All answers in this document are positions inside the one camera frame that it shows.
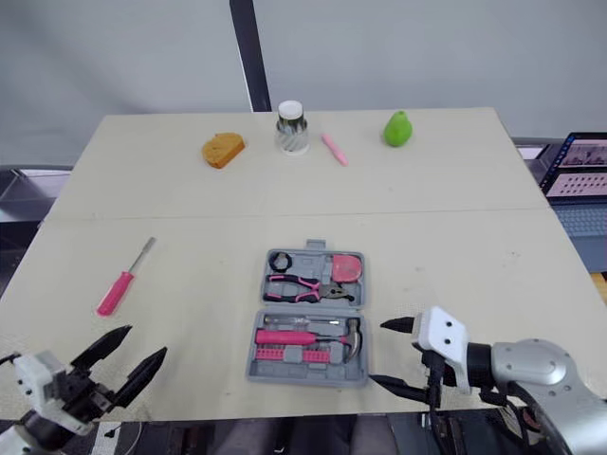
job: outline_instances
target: hammer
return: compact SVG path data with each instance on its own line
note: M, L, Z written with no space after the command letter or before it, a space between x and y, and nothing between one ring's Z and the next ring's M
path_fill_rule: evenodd
M350 318L347 320L348 334L341 337L318 335L312 332L297 332L292 330L258 330L255 336L257 344L291 344L307 346L321 341L339 341L350 346L350 352L344 363L348 363L360 351L362 337L359 331L359 320Z

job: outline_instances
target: black pole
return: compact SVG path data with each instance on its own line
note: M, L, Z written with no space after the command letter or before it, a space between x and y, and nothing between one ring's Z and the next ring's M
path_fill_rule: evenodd
M253 0L230 0L230 10L253 112L270 112L272 108Z

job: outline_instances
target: pear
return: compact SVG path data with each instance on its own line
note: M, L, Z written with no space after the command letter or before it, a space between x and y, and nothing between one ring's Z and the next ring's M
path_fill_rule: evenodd
M383 138L387 144L393 147L400 147L409 140L413 131L414 127L407 118L405 111L397 111L392 115L384 128Z

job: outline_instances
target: pliers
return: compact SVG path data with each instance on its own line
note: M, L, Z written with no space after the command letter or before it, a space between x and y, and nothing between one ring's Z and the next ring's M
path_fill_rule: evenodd
M315 278L302 278L297 275L266 275L266 280L269 282L294 282L311 290L298 294L297 296L281 296L279 294L266 292L264 294L264 300L288 301L289 303L297 303L299 301L317 303L321 301L321 299L354 300L354 297L350 296L348 291L338 284L321 284L321 281L316 280Z

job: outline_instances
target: laptop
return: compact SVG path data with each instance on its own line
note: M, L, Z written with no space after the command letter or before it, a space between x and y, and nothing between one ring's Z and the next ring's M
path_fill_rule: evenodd
M607 133L571 133L540 187L588 271L607 271Z

